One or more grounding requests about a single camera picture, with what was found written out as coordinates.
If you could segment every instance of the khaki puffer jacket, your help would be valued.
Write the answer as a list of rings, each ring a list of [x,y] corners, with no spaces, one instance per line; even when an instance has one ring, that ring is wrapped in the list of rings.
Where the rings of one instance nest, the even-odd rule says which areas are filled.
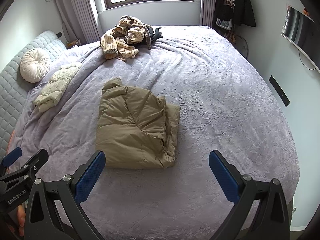
[[[179,121],[180,107],[166,103],[164,96],[112,79],[102,90],[96,149],[105,153],[108,167],[171,167]]]

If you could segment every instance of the black clothing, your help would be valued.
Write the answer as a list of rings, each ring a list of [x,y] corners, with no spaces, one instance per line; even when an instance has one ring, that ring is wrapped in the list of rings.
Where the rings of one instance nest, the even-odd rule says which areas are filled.
[[[213,17],[213,25],[217,18],[228,21],[232,19],[236,25],[245,24],[251,27],[256,26],[252,5],[250,0],[234,0],[234,9],[229,5],[224,5],[224,0],[216,0],[216,6]]]
[[[149,34],[150,34],[150,39],[151,39],[151,43],[156,42],[157,39],[159,38],[163,38],[161,35],[161,32],[159,31],[161,27],[153,29],[153,28],[148,28]],[[135,43],[134,46],[140,46],[140,45],[146,45],[147,41],[146,38],[144,37],[143,40],[140,43]]]

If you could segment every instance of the white wall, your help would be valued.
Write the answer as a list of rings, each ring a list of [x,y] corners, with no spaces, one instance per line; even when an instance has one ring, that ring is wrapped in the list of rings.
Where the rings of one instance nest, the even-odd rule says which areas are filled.
[[[200,0],[149,1],[110,8],[99,13],[102,31],[113,28],[123,15],[137,17],[149,25],[199,25]]]
[[[15,0],[0,22],[0,71],[43,31],[62,32],[61,23],[54,1]]]
[[[302,11],[300,0],[251,0],[257,27],[237,32],[249,44],[249,62],[258,70],[281,105],[295,141],[300,181],[294,196],[297,207],[292,230],[304,229],[320,202],[320,74],[307,70],[297,48],[280,35],[286,5]],[[313,68],[301,54],[303,62]],[[268,79],[277,80],[290,100],[286,108]]]

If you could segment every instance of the blue gripper pad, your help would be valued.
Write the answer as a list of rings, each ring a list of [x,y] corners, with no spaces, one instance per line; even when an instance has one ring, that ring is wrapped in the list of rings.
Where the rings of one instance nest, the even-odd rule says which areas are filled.
[[[75,200],[78,204],[87,200],[105,165],[106,156],[103,152],[99,152],[76,184]]]
[[[8,153],[2,159],[2,165],[6,168],[10,167],[16,160],[18,160],[22,156],[21,148],[17,147],[12,152]]]
[[[231,173],[228,171],[227,167],[223,164],[214,151],[210,152],[209,166],[219,182],[219,185],[222,188],[226,198],[236,204],[240,199],[239,186]]]

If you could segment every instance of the folded down jacket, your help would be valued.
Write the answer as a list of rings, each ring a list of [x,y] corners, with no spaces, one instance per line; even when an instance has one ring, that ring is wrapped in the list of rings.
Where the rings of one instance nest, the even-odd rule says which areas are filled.
[[[80,62],[63,65],[53,74],[48,83],[41,90],[40,95],[34,101],[35,105],[39,107],[39,111],[41,113],[59,103],[67,86],[81,66],[82,63]]]
[[[164,96],[112,79],[102,90],[96,149],[105,153],[108,167],[171,167],[179,121],[180,107]]]

